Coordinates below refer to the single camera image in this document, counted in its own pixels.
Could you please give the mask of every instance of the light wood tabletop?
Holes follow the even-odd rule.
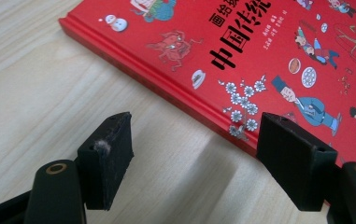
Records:
[[[0,203],[130,111],[135,156],[110,211],[88,223],[326,223],[261,163],[91,53],[58,19],[80,1],[0,0]]]

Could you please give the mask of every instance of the wooden table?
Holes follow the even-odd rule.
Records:
[[[78,3],[0,0],[0,203],[130,111],[135,157],[88,223],[326,223],[327,206],[298,211],[262,164],[65,35]]]

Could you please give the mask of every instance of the book title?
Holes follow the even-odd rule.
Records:
[[[235,9],[240,7],[239,0],[223,0],[216,12],[210,17],[209,21],[218,27],[222,27],[226,19],[234,13]],[[214,57],[211,61],[213,65],[220,70],[224,70],[228,65],[235,68],[235,63],[231,61],[233,52],[243,53],[243,48],[250,41],[250,36],[254,33],[255,26],[261,24],[260,20],[263,14],[267,13],[267,9],[271,7],[271,3],[263,2],[263,0],[251,0],[243,4],[244,9],[238,9],[235,12],[234,22],[230,24],[222,34],[220,41],[225,47],[221,47],[219,51],[211,50],[209,53]]]

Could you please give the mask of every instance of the wooden surface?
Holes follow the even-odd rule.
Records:
[[[262,164],[66,36],[78,3],[0,0],[0,203],[130,111],[135,157],[88,223],[326,223],[327,206],[298,211]]]

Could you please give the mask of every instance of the red book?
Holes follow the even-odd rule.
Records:
[[[86,0],[60,24],[252,156],[270,112],[356,161],[356,0]]]

